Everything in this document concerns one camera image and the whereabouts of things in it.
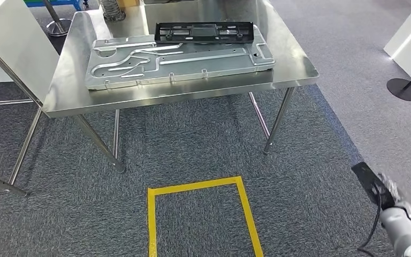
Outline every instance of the black plastic frame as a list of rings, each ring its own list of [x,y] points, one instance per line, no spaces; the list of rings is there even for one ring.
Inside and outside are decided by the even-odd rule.
[[[157,44],[226,43],[254,41],[252,22],[170,22],[157,23]]]

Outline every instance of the yellow tape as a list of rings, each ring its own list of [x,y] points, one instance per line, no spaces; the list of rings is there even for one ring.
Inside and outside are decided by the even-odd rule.
[[[207,187],[223,186],[236,184],[237,190],[239,192],[240,201],[243,206],[243,213],[247,221],[248,231],[253,243],[253,249],[256,257],[264,256],[262,253],[261,243],[259,237],[257,236],[256,225],[254,224],[253,215],[251,214],[251,208],[249,206],[248,198],[245,192],[245,187],[243,186],[242,177],[230,177],[208,180],[197,183],[190,183],[177,186],[167,186],[161,188],[148,188],[147,189],[147,206],[148,206],[148,223],[149,223],[149,256],[157,256],[157,231],[155,222],[155,196],[161,194],[172,194],[190,190],[197,190]]]
[[[253,214],[251,213],[251,208],[249,207],[247,193],[245,192],[245,187],[243,186],[242,177],[237,177],[237,190],[239,191],[240,201],[243,206],[243,213],[245,214],[245,219],[247,220],[247,226],[249,231],[249,236],[251,237],[251,242],[253,243],[254,254],[256,257],[262,257],[261,242],[259,242],[259,237],[257,236],[256,225],[254,224]]]
[[[235,178],[236,177],[207,180],[207,181],[183,184],[183,185],[178,185],[178,186],[161,187],[161,188],[156,188],[153,190],[155,191],[155,195],[179,193],[183,191],[190,191],[190,190],[202,189],[202,188],[207,188],[207,187],[235,184],[236,182]]]
[[[157,257],[157,224],[155,222],[155,190],[147,189],[147,213],[149,223],[149,256]]]

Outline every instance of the floor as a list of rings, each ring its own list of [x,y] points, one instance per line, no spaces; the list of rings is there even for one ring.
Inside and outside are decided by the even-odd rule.
[[[380,49],[411,2],[326,1],[273,0],[321,79],[318,87],[296,91],[270,155],[261,154],[264,136],[247,95],[123,110],[123,174],[72,119],[43,117],[17,181],[32,195],[22,200],[0,192],[0,255],[146,256],[147,187],[242,176],[266,256],[362,256],[355,249],[369,232],[375,206],[349,167],[362,157],[378,170],[387,159],[403,164],[396,153],[406,147],[399,141],[411,139],[397,131],[411,126],[411,117],[401,115],[411,104],[384,94],[383,81],[406,75]],[[56,10],[62,18],[74,12],[69,6]],[[41,26],[50,21],[43,8],[33,13]],[[369,26],[374,24],[378,33]],[[0,100],[13,92],[13,84],[0,85]],[[283,91],[255,95],[272,123]],[[386,105],[391,108],[383,117],[375,117],[374,110]],[[34,112],[30,105],[0,107],[0,177],[9,176]],[[113,112],[86,118],[110,144]],[[411,196],[408,170],[410,176],[384,171]],[[157,196],[158,253],[254,256],[242,213],[233,186]],[[393,255],[381,228],[368,249]]]
[[[269,123],[283,94],[255,94]],[[376,207],[349,169],[361,157],[343,147],[350,139],[330,122],[337,120],[321,96],[314,85],[296,91],[267,156],[245,94],[125,109],[125,173],[72,118],[43,116],[17,180],[31,195],[0,192],[0,255],[147,256],[148,187],[242,176],[266,256],[360,256]],[[1,178],[11,173],[34,111],[0,107]],[[108,145],[113,117],[86,116]],[[159,256],[254,256],[233,185],[157,196],[155,216]],[[380,228],[368,249],[392,254]]]
[[[411,0],[272,0],[321,77],[318,86],[366,162],[411,201],[411,102],[386,89],[409,76],[383,51]]]

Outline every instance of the aluminum plate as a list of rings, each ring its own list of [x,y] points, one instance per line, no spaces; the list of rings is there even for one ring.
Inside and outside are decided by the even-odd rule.
[[[89,90],[206,79],[265,71],[275,60],[254,26],[253,44],[163,44],[153,35],[94,41]]]

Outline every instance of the table top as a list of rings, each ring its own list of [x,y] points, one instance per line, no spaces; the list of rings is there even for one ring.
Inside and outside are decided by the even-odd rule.
[[[77,12],[65,40],[43,111],[63,117],[152,104],[311,85],[318,72],[268,0],[195,0],[125,9],[126,19],[106,24],[101,10]],[[272,70],[208,79],[89,91],[86,68],[92,43],[154,34],[157,22],[252,21],[276,65]]]

